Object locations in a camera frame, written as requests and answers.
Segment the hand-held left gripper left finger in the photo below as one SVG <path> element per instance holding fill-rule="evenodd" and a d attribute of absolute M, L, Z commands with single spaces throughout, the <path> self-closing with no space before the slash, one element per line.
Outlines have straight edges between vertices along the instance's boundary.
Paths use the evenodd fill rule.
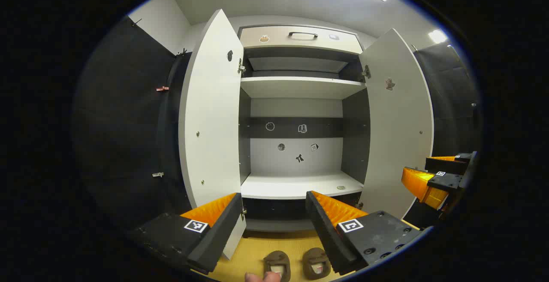
<path fill-rule="evenodd" d="M 241 193 L 231 193 L 184 214 L 163 213 L 129 231 L 129 237 L 173 268 L 208 274 L 242 220 L 241 212 Z"/>

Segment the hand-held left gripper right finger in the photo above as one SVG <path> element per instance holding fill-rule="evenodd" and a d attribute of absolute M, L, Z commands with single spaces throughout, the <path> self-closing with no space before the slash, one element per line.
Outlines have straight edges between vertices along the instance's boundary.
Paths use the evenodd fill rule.
<path fill-rule="evenodd" d="M 423 231 L 384 210 L 362 210 L 316 191 L 305 208 L 336 273 L 375 267 L 414 244 Z"/>

